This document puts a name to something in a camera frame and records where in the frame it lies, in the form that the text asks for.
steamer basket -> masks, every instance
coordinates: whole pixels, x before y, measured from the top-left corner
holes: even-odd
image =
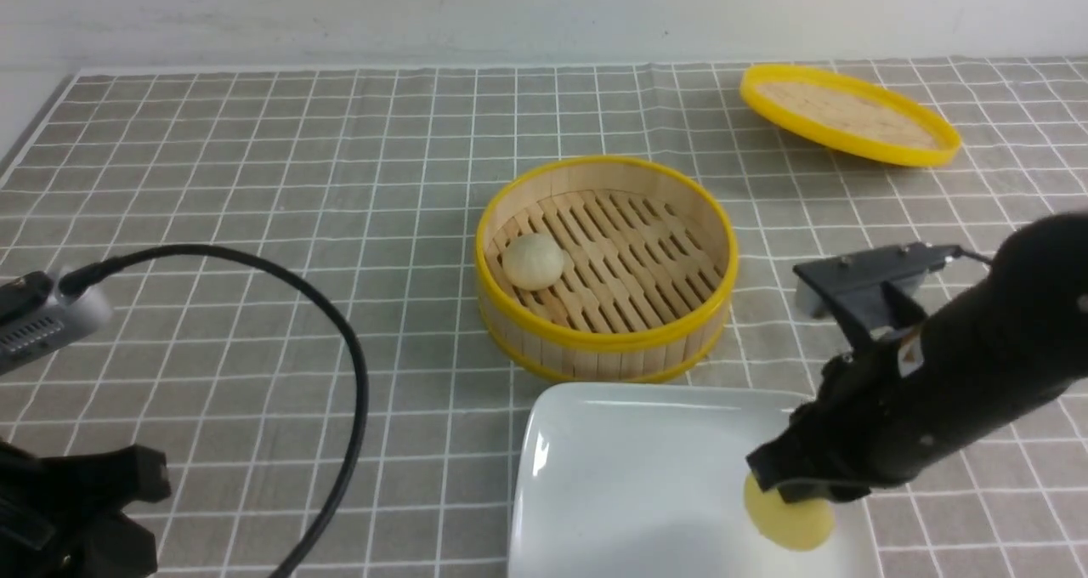
[[[566,253],[562,279],[517,290],[503,251],[527,233]],[[529,172],[477,229],[480,311],[519,366],[555,381],[660,382],[717,342],[737,279],[725,211],[682,174],[628,157],[580,157]]]

black cord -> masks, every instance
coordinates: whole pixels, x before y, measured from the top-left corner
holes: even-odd
[[[985,255],[975,253],[973,250],[967,250],[967,249],[965,249],[963,247],[960,247],[960,256],[961,257],[967,257],[967,259],[974,259],[975,261],[980,261],[980,262],[982,262],[982,263],[985,263],[987,266],[990,266],[990,267],[993,266],[993,259],[992,258],[986,257]]]
[[[367,408],[369,405],[367,364],[362,357],[362,347],[359,346],[359,340],[356,337],[355,330],[351,329],[347,319],[345,319],[344,316],[341,315],[339,310],[337,310],[336,307],[329,302],[326,296],[321,295],[321,292],[314,288],[310,283],[306,282],[302,276],[295,274],[295,272],[292,272],[286,268],[272,263],[272,261],[267,259],[226,247],[218,247],[213,245],[165,245],[144,249],[131,255],[113,257],[104,261],[100,261],[99,263],[92,263],[77,269],[64,275],[64,278],[60,280],[58,288],[64,295],[79,295],[82,292],[87,290],[87,287],[102,282],[108,276],[116,274],[125,268],[177,255],[213,257],[215,259],[234,261],[235,263],[248,266],[249,268],[256,268],[261,272],[268,272],[272,276],[275,276],[292,287],[295,287],[299,291],[299,293],[307,296],[307,298],[309,298],[314,306],[320,308],[330,320],[332,320],[334,325],[336,325],[336,329],[344,337],[344,342],[347,343],[348,353],[351,355],[351,366],[355,370],[356,390],[355,418],[351,421],[351,434],[347,441],[347,451],[344,454],[344,462],[341,464],[341,469],[336,475],[336,480],[333,482],[332,491],[330,491],[329,497],[325,499],[325,503],[321,506],[321,511],[318,512],[318,516],[316,516],[313,522],[310,524],[306,533],[302,534],[302,539],[298,541],[298,544],[296,544],[287,555],[287,558],[285,558],[283,563],[276,567],[275,571],[270,575],[270,578],[288,578],[290,574],[295,571],[296,567],[302,563],[306,555],[310,554],[310,551],[321,538],[325,528],[329,527],[329,521],[332,520],[333,515],[336,514],[336,508],[339,507],[341,502],[344,500],[344,494],[347,492],[351,475],[355,472],[355,466],[359,462],[359,454],[362,451],[362,436],[366,433],[367,428]]]

white wall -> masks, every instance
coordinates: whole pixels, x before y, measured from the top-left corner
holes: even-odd
[[[1084,0],[0,0],[0,70],[1088,52]]]

flattened dough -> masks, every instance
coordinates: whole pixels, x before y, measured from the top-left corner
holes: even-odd
[[[834,513],[828,501],[786,504],[778,491],[761,491],[751,474],[744,480],[744,507],[764,538],[791,551],[812,551],[834,530]]]

white plate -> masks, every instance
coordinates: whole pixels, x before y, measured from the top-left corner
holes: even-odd
[[[860,503],[807,553],[763,538],[745,455],[782,432],[793,393],[560,384],[533,406],[518,472],[509,578],[874,578]]]

